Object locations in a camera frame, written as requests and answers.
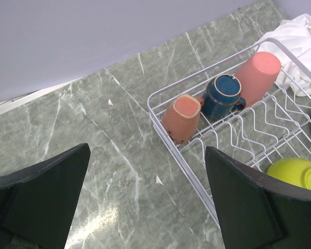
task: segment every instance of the white cloth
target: white cloth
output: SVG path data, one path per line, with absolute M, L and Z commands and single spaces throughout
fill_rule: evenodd
M 311 16 L 303 14 L 293 20 L 283 20 L 280 26 L 274 31 L 267 32 L 260 40 L 274 38 L 280 41 L 288 50 L 293 53 L 304 66 L 311 71 Z M 258 51 L 267 51 L 275 56 L 295 82 L 300 85 L 309 95 L 311 95 L 311 79 L 308 78 L 276 45 L 272 43 L 262 43 Z M 280 72 L 275 84 L 287 89 L 289 86 L 295 89 L 297 96 L 305 96 L 291 79 L 283 72 Z

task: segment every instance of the green marble countertop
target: green marble countertop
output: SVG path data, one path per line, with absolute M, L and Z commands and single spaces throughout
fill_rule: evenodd
M 224 248 L 155 133 L 147 97 L 253 44 L 284 17 L 259 1 L 0 115 L 0 175 L 88 143 L 67 249 Z

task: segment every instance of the dish drying rack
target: dish drying rack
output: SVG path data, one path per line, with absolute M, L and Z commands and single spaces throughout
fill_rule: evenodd
M 296 97 L 294 88 L 286 90 L 273 84 L 261 101 L 241 112 L 230 112 L 227 117 L 217 121 L 201 113 L 195 135 L 182 145 L 174 144 L 160 122 L 168 105 L 179 95 L 202 95 L 208 82 L 223 73 L 234 74 L 239 66 L 258 52 L 262 43 L 277 46 L 311 79 L 311 72 L 284 45 L 268 38 L 154 92 L 147 101 L 154 129 L 219 228 L 205 168 L 206 146 L 214 146 L 264 173 L 274 161 L 281 158 L 302 157 L 311 160 L 311 96 L 281 69 L 291 84 L 306 94 L 305 97 Z

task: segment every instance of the white wall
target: white wall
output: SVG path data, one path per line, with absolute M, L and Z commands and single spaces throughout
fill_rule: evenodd
M 307 13 L 311 16 L 311 0 L 275 0 L 292 18 Z
M 0 102 L 93 73 L 256 0 L 0 0 Z

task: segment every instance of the dark blue ceramic mug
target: dark blue ceramic mug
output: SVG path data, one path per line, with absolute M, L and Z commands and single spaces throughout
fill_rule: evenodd
M 242 110 L 246 102 L 239 96 L 242 85 L 230 74 L 221 74 L 210 81 L 203 94 L 202 113 L 206 117 L 224 118 L 231 110 Z

